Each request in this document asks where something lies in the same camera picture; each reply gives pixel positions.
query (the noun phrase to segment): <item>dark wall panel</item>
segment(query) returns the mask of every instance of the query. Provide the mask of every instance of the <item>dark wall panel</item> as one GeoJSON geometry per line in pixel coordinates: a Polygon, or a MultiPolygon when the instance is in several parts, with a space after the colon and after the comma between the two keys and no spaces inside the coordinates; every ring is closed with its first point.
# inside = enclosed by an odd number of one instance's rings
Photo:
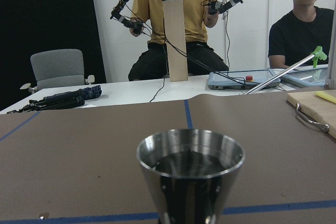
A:
{"type": "Polygon", "coordinates": [[[77,48],[83,52],[85,76],[105,83],[93,0],[0,0],[0,110],[29,93],[36,84],[30,56],[36,52],[77,48]]]}

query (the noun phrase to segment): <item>wooden board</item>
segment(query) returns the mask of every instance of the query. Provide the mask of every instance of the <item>wooden board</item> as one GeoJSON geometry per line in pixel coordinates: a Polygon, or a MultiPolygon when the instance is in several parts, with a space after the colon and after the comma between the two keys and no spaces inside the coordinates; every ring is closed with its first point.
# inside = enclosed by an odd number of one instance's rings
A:
{"type": "MultiPolygon", "coordinates": [[[[336,90],[325,90],[327,94],[336,97],[336,90]]],[[[301,111],[318,123],[328,124],[329,134],[336,138],[336,104],[316,95],[316,91],[289,93],[287,100],[296,106],[301,105],[301,111]]]]}
{"type": "MultiPolygon", "coordinates": [[[[186,53],[183,0],[162,1],[164,30],[172,45],[186,53]]],[[[170,81],[187,81],[187,58],[167,43],[170,81]]]]}

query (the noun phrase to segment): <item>stainless steel cup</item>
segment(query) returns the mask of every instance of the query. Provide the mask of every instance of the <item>stainless steel cup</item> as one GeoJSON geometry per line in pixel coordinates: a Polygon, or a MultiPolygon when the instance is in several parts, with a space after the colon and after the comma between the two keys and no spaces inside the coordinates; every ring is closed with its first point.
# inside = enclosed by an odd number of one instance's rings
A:
{"type": "Polygon", "coordinates": [[[162,224],[215,224],[245,159],[235,140],[206,130],[156,133],[136,152],[162,224]]]}

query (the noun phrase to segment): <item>gray chair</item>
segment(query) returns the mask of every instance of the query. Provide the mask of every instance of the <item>gray chair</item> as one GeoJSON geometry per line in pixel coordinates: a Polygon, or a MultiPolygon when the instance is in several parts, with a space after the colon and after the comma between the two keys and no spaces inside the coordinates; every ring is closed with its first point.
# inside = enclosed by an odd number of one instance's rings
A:
{"type": "Polygon", "coordinates": [[[57,49],[39,52],[30,57],[31,66],[37,81],[32,88],[30,83],[20,89],[34,93],[44,88],[78,86],[94,83],[94,76],[84,78],[82,52],[78,49],[57,49]]]}

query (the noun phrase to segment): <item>table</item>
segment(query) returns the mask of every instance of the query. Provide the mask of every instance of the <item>table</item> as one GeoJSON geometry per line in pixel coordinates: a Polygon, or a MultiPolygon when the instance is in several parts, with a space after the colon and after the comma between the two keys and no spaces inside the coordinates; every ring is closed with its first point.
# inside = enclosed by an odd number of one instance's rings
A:
{"type": "MultiPolygon", "coordinates": [[[[204,76],[190,76],[188,81],[171,82],[169,79],[164,81],[164,87],[160,90],[153,100],[153,102],[159,101],[174,101],[184,100],[194,97],[199,94],[212,94],[217,96],[228,95],[240,95],[244,94],[244,90],[211,90],[207,87],[208,75],[204,76]]],[[[43,97],[47,97],[57,93],[63,93],[67,91],[76,91],[80,88],[92,87],[97,84],[75,86],[75,87],[61,87],[42,89],[25,99],[7,107],[0,111],[0,114],[5,114],[8,111],[19,110],[27,105],[29,100],[41,100],[43,97]]],[[[102,95],[98,99],[87,100],[85,106],[107,106],[107,105],[122,105],[122,104],[134,104],[134,103],[146,103],[149,102],[156,92],[163,86],[163,79],[136,81],[136,82],[115,82],[115,83],[103,83],[101,86],[102,95]]],[[[294,90],[296,87],[281,83],[278,89],[267,89],[259,92],[275,92],[279,90],[294,90]]]]}
{"type": "Polygon", "coordinates": [[[229,135],[246,151],[219,223],[334,223],[336,140],[286,102],[287,92],[314,88],[240,95],[209,90],[206,79],[166,80],[151,103],[163,80],[102,84],[92,108],[0,114],[0,224],[157,223],[135,150],[185,128],[229,135]]]}

